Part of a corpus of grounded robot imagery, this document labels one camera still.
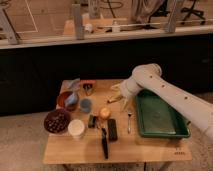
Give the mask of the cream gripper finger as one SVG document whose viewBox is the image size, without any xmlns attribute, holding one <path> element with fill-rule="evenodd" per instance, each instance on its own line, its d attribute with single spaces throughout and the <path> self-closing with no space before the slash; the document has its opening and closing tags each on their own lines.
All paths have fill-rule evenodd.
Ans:
<svg viewBox="0 0 213 171">
<path fill-rule="evenodd" d="M 129 99 L 126 99 L 126 98 L 125 98 L 125 99 L 123 100 L 121 109 L 122 109 L 122 110 L 125 110 L 126 107 L 128 106 L 128 103 L 129 103 Z"/>
</svg>

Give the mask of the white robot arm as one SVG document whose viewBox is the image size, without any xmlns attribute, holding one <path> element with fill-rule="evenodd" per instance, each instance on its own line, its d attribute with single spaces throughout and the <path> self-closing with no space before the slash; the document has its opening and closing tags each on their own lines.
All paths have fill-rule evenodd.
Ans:
<svg viewBox="0 0 213 171">
<path fill-rule="evenodd" d="M 148 89 L 213 140 L 213 104 L 168 83 L 161 75 L 162 69 L 156 63 L 136 66 L 129 78 L 111 87 L 115 93 L 108 102 L 114 103 L 123 99 L 123 107 L 126 107 L 141 90 Z"/>
</svg>

